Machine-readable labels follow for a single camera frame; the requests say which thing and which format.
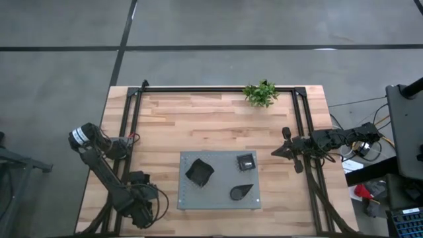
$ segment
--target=gray metal tray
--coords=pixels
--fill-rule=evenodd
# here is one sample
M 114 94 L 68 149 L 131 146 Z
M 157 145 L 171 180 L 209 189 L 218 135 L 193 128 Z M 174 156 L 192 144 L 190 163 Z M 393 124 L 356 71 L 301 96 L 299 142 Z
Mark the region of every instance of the gray metal tray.
M 240 171 L 238 155 L 251 153 L 256 168 Z M 189 180 L 185 173 L 196 160 L 211 165 L 214 173 L 202 188 Z M 183 151 L 180 153 L 178 209 L 260 209 L 258 165 L 255 151 Z M 230 198 L 234 186 L 253 184 L 249 193 L 239 201 Z

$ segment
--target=white label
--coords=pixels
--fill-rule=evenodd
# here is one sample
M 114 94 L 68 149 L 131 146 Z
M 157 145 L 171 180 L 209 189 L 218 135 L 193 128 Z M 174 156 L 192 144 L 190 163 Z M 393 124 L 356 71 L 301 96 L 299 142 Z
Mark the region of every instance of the white label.
M 83 145 L 84 141 L 81 140 L 81 138 L 78 136 L 77 130 L 72 131 L 72 135 L 75 138 L 75 140 L 78 142 L 79 145 Z
M 85 136 L 84 132 L 82 132 L 82 129 L 81 129 L 81 128 L 77 128 L 77 132 L 78 132 L 78 135 L 79 135 L 79 136 L 81 136 L 81 139 L 82 139 L 83 141 L 85 141 L 85 142 L 90 141 L 90 140 L 89 140 L 89 139 Z
M 403 214 L 409 214 L 409 213 L 419 212 L 419 211 L 420 210 L 418 208 L 411 208 L 411 209 L 403 210 Z

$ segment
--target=leaves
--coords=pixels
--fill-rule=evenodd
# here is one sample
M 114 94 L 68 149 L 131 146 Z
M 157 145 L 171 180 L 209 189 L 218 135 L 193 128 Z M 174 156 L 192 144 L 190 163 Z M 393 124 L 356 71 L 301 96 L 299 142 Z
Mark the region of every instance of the leaves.
M 247 85 L 243 89 L 251 106 L 265 106 L 268 108 L 273 104 L 272 99 L 278 99 L 279 93 L 276 92 L 275 84 L 267 82 L 266 79 L 260 80 L 259 85 Z

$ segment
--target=black triangular object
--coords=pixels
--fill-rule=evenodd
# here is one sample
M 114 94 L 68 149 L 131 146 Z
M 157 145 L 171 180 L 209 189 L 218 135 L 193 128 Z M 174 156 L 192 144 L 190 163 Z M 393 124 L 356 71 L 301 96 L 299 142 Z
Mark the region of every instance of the black triangular object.
M 249 193 L 250 189 L 252 188 L 253 184 L 246 184 L 246 185 L 239 185 L 234 186 L 229 193 L 232 200 L 239 201 Z

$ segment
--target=potted plant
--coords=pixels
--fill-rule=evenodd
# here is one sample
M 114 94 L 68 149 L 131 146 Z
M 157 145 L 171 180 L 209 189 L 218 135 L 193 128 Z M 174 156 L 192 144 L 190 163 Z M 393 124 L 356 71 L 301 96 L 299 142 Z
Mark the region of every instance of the potted plant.
M 260 80 L 258 86 L 247 85 L 243 89 L 245 100 L 249 100 L 251 106 L 266 106 L 273 104 L 273 99 L 278 99 L 279 93 L 276 92 L 275 84 L 267 82 L 267 79 Z

